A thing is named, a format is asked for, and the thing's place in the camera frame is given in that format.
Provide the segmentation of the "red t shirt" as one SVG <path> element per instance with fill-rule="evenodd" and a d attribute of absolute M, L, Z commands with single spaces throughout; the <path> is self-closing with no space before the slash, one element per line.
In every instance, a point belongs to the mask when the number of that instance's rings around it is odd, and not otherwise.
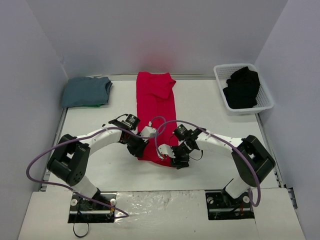
<path fill-rule="evenodd" d="M 166 121 L 176 120 L 176 105 L 173 87 L 176 81 L 167 76 L 153 75 L 149 72 L 139 72 L 136 79 L 136 108 L 140 119 L 138 131 L 141 132 L 155 117 L 164 117 Z M 178 139 L 173 136 L 177 128 L 176 122 L 168 123 L 165 130 L 157 137 L 158 145 L 178 145 Z M 157 154 L 155 140 L 150 139 L 146 146 L 142 161 L 150 161 L 158 165 L 171 167 L 169 158 L 160 159 Z"/>

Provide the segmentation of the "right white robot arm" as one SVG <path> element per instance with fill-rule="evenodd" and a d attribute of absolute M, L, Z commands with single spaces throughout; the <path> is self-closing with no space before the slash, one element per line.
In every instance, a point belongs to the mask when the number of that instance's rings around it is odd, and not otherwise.
<path fill-rule="evenodd" d="M 245 138 L 227 137 L 205 129 L 186 129 L 182 124 L 173 134 L 181 144 L 169 146 L 166 155 L 177 169 L 189 166 L 190 153 L 194 150 L 214 152 L 234 161 L 238 176 L 221 190 L 222 202 L 229 207 L 238 203 L 250 188 L 258 188 L 276 166 L 273 157 L 253 135 Z"/>

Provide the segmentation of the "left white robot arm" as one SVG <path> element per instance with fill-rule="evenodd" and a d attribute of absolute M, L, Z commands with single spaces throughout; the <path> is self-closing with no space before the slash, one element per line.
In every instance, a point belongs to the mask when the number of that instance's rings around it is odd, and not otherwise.
<path fill-rule="evenodd" d="M 142 158 L 149 139 L 156 135 L 156 129 L 150 126 L 134 133 L 140 119 L 132 114 L 125 116 L 125 120 L 112 119 L 108 125 L 82 136 L 63 135 L 59 143 L 64 145 L 53 151 L 47 163 L 52 174 L 83 195 L 82 203 L 89 209 L 97 208 L 103 201 L 101 191 L 86 177 L 89 157 L 108 145 L 120 143 L 127 146 L 131 155 Z"/>

